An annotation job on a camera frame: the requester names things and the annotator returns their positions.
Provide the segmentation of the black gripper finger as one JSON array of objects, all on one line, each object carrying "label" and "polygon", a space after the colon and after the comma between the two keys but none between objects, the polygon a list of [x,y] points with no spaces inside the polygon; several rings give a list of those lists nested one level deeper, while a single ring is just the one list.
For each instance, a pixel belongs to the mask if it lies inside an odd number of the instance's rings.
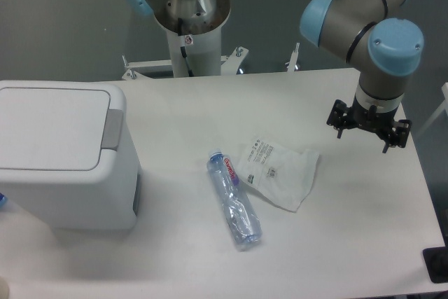
[{"label": "black gripper finger", "polygon": [[336,99],[326,124],[337,131],[337,138],[340,139],[343,131],[352,128],[351,107],[348,107],[342,100]]},{"label": "black gripper finger", "polygon": [[405,119],[393,121],[390,125],[382,128],[380,131],[381,139],[384,141],[382,153],[387,153],[390,148],[404,148],[412,128],[412,121]]}]

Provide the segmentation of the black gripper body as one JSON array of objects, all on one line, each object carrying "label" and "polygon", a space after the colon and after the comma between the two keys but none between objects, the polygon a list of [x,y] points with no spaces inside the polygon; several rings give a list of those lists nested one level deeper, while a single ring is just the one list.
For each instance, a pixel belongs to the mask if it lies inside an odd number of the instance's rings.
[{"label": "black gripper body", "polygon": [[380,135],[382,128],[395,120],[400,98],[376,99],[366,93],[356,93],[351,106],[352,129]]}]

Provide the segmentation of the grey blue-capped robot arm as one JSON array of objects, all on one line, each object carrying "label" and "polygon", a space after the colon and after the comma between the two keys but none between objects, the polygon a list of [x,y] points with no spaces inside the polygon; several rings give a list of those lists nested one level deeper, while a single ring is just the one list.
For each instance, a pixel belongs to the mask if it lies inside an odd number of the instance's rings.
[{"label": "grey blue-capped robot arm", "polygon": [[[403,148],[412,124],[396,120],[411,75],[421,61],[424,36],[413,22],[392,18],[407,0],[311,0],[300,33],[360,73],[352,105],[337,100],[327,123],[338,132],[358,128],[377,135],[387,148]],[[230,0],[127,0],[142,16],[154,17],[167,35],[176,77],[219,76],[221,29]]]}]

